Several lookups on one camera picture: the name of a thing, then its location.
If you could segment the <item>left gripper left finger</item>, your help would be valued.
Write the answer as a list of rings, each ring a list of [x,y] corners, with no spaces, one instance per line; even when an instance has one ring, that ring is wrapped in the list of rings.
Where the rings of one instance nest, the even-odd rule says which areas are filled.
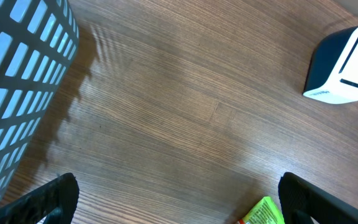
[[[77,208],[79,186],[72,173],[63,174],[0,208],[0,224],[70,224]]]

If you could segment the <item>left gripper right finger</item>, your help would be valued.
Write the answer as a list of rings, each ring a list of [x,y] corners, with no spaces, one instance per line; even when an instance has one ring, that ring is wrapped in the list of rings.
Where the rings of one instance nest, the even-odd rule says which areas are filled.
[[[358,224],[358,209],[291,172],[281,177],[278,195],[285,224]]]

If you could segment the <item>green snack bag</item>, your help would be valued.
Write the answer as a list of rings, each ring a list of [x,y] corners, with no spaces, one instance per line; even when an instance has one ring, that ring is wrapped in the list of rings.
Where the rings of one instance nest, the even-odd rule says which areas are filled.
[[[285,221],[273,199],[265,196],[236,224],[285,224]]]

